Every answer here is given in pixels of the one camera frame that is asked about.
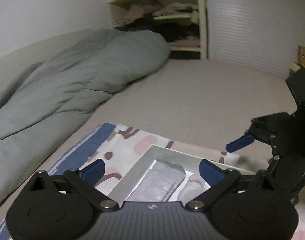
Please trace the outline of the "white bed headboard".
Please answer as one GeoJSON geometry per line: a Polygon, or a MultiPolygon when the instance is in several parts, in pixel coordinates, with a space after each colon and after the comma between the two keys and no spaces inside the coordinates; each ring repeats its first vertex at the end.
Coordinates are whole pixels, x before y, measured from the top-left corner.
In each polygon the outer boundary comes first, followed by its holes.
{"type": "Polygon", "coordinates": [[[71,33],[56,35],[20,48],[0,58],[0,71],[6,71],[6,69],[12,68],[14,68],[14,70],[22,71],[33,63],[51,58],[93,33],[94,30],[92,29],[73,31],[71,33]]]}

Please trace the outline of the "grey quilted duvet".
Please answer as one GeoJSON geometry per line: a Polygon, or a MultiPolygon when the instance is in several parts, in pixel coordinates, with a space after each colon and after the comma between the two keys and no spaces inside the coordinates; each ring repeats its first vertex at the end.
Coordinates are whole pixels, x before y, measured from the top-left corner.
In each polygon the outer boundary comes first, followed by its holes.
{"type": "Polygon", "coordinates": [[[44,61],[0,109],[0,143],[59,144],[129,83],[157,71],[170,47],[149,30],[100,29],[44,61]]]}

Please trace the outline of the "open wardrobe shelf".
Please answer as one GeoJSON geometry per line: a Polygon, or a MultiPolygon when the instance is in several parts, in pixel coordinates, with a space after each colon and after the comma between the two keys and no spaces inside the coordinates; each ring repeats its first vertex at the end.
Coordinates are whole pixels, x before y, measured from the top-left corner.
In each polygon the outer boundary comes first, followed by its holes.
{"type": "Polygon", "coordinates": [[[173,59],[208,57],[206,0],[110,0],[109,5],[113,28],[159,33],[173,59]]]}

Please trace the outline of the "white yarn ball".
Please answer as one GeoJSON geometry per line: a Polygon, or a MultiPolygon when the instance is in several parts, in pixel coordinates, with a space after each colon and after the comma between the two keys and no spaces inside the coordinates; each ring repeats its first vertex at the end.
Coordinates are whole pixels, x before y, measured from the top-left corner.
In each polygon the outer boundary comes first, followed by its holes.
{"type": "Polygon", "coordinates": [[[206,183],[201,176],[193,174],[188,178],[187,183],[179,192],[177,200],[181,201],[183,204],[187,203],[207,191],[209,188],[210,185],[206,183]]]}

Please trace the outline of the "silver foil pouch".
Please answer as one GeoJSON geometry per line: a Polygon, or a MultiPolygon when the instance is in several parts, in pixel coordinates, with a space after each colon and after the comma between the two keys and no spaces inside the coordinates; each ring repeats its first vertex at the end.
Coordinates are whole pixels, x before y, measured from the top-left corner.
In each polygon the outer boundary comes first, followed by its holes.
{"type": "Polygon", "coordinates": [[[157,159],[126,198],[131,202],[175,202],[191,172],[179,164],[157,159]]]}

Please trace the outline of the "pink clothes on shelf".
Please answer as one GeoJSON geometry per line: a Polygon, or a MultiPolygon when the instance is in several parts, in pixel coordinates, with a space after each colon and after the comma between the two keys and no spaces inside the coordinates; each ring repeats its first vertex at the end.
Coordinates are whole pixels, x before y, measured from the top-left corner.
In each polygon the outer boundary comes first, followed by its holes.
{"type": "Polygon", "coordinates": [[[201,46],[199,9],[191,3],[162,6],[156,0],[136,1],[113,27],[121,31],[153,31],[162,35],[172,47],[201,46]]]}

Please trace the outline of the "white shallow cardboard box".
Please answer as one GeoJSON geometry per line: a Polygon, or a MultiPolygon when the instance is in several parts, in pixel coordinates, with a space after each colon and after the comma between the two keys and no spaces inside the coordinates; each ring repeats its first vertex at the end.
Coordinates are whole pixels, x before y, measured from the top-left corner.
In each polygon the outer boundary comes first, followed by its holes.
{"type": "Polygon", "coordinates": [[[174,202],[187,183],[203,193],[220,182],[230,166],[151,145],[122,176],[108,197],[119,205],[132,202],[174,202]]]}

